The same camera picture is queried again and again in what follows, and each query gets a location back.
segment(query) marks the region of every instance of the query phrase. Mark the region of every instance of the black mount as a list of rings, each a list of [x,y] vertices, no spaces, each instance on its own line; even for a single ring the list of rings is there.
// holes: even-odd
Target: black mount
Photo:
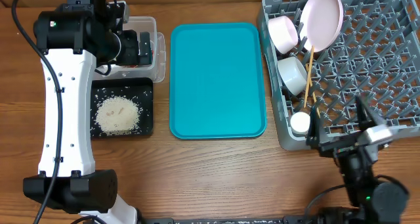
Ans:
[[[51,177],[45,177],[45,173],[25,178],[25,196],[42,203],[50,182]],[[117,190],[117,174],[112,169],[84,176],[74,171],[71,177],[57,177],[47,207],[70,214],[92,210],[106,213],[116,201]]]
[[[140,33],[139,45],[134,30],[123,30],[125,2],[106,0],[67,0],[55,11],[43,11],[33,25],[37,47],[73,49],[74,54],[86,50],[96,57],[98,65],[123,66],[152,63],[150,34]]]

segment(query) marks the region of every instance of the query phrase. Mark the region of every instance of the dish rack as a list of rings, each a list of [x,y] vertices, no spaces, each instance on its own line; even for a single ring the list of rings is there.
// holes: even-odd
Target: dish rack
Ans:
[[[309,62],[303,49],[306,38],[282,56],[270,40],[267,23],[288,16],[298,32],[308,0],[262,0],[257,24],[272,89],[272,107],[280,145],[286,150],[309,149],[305,136],[292,133],[290,117],[319,106],[327,136],[334,138],[358,130],[355,96],[361,94],[376,113],[387,119],[398,138],[420,135],[420,12],[415,0],[341,0],[345,17],[333,45],[314,57],[313,86],[317,102],[293,96],[281,80],[277,61],[298,57]]]

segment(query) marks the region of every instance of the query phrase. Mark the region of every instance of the blue plastic tray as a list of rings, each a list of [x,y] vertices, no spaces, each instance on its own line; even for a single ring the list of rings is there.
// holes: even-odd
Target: blue plastic tray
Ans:
[[[266,129],[258,31],[189,24],[171,36],[170,127],[180,139],[257,137]]]

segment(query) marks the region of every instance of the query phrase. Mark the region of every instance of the black tray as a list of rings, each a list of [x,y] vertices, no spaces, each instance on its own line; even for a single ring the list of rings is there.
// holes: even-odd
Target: black tray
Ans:
[[[143,111],[138,119],[137,129],[127,135],[151,135],[153,132],[153,81],[149,78],[105,79],[92,82],[91,91],[91,137],[117,137],[107,135],[95,123],[98,104],[111,97],[123,97],[138,104]]]

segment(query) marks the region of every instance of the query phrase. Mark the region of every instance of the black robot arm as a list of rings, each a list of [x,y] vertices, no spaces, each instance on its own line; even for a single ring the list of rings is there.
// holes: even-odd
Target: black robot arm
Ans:
[[[318,150],[320,156],[335,160],[350,203],[355,207],[324,208],[318,219],[325,224],[400,223],[410,196],[407,188],[391,177],[374,176],[372,170],[378,160],[378,151],[392,142],[392,131],[386,120],[374,113],[360,97],[356,97],[356,107],[360,131],[336,141],[328,140],[316,107],[311,110],[306,143]]]

